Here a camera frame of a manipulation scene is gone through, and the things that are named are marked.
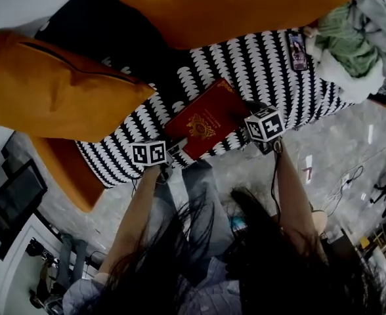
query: phone screen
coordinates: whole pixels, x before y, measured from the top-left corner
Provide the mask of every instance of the phone screen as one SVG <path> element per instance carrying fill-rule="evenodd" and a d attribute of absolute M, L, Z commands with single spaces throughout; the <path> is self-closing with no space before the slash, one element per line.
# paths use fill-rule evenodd
<path fill-rule="evenodd" d="M 289 53 L 294 70 L 307 70 L 307 56 L 303 36 L 300 33 L 289 33 Z"/>

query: tile floor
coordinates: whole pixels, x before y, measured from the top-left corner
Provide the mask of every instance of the tile floor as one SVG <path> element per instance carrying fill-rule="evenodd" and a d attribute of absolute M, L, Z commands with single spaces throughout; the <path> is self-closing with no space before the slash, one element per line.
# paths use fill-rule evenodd
<path fill-rule="evenodd" d="M 325 117 L 316 123 L 289 131 L 284 135 L 289 154 L 295 162 L 303 182 L 307 167 L 306 158 L 312 156 L 312 179 L 305 189 L 315 209 L 333 210 L 335 202 L 328 204 L 331 193 L 339 190 L 340 179 L 348 170 L 352 176 L 359 165 L 364 166 L 362 176 L 345 190 L 334 215 L 329 218 L 329 230 L 335 225 L 346 228 L 354 242 L 380 221 L 383 203 L 369 203 L 372 186 L 386 169 L 386 109 L 372 102 L 347 108 L 337 115 Z M 49 191 L 39 207 L 45 218 L 59 230 L 86 240 L 93 249 L 107 251 L 113 241 L 120 220 L 129 205 L 132 184 L 107 190 L 91 213 L 76 209 L 51 178 L 31 142 L 17 133 L 11 141 L 12 152 L 20 159 L 31 155 L 46 179 Z M 228 193 L 233 186 L 244 185 L 274 211 L 270 197 L 273 155 L 262 156 L 253 145 L 234 150 L 209 162 L 214 167 L 222 201 L 229 202 Z M 181 183 L 181 172 L 175 171 L 170 180 L 174 198 L 186 201 Z"/>

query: book cover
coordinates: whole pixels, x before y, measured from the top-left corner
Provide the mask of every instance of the book cover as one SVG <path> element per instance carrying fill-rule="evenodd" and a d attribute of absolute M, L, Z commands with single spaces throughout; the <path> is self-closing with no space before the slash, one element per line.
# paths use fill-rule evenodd
<path fill-rule="evenodd" d="M 197 160 L 242 126 L 248 116 L 250 111 L 240 95 L 221 78 L 170 120 L 164 131 L 172 140 L 187 138 L 183 150 Z"/>

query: gray pants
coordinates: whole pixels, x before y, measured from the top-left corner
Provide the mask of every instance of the gray pants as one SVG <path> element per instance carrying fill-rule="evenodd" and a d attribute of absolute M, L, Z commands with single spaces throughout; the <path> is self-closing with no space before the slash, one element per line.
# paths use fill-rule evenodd
<path fill-rule="evenodd" d="M 64 234 L 62 237 L 63 244 L 60 249 L 59 268 L 56 277 L 56 283 L 61 285 L 65 290 L 82 278 L 83 265 L 87 253 L 87 243 L 83 240 L 74 240 L 71 235 Z M 76 248 L 76 262 L 72 276 L 69 275 L 70 254 L 72 253 L 72 244 Z"/>
<path fill-rule="evenodd" d="M 198 257 L 201 258 L 202 273 L 205 274 L 210 259 L 212 257 L 221 257 L 234 241 L 234 236 L 228 216 L 219 200 L 212 166 L 206 161 L 196 162 L 189 168 L 182 170 L 182 178 L 186 186 L 190 210 L 197 211 L 195 209 L 196 205 L 203 200 L 206 202 L 198 218 L 192 219 L 188 237 L 189 243 L 197 243 L 203 237 L 213 219 L 209 246 L 193 252 L 190 258 L 191 261 L 196 261 L 199 259 Z M 176 214 L 177 209 L 168 185 L 157 184 L 148 224 L 148 239 L 151 239 L 160 228 L 165 228 Z"/>

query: green cloth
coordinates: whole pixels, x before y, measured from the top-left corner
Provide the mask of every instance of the green cloth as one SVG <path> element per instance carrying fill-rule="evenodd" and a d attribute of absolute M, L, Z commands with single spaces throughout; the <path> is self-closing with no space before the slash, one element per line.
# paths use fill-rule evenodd
<path fill-rule="evenodd" d="M 379 53 L 348 23 L 349 7 L 347 3 L 318 19 L 316 46 L 328 49 L 352 77 L 364 77 L 379 60 Z"/>

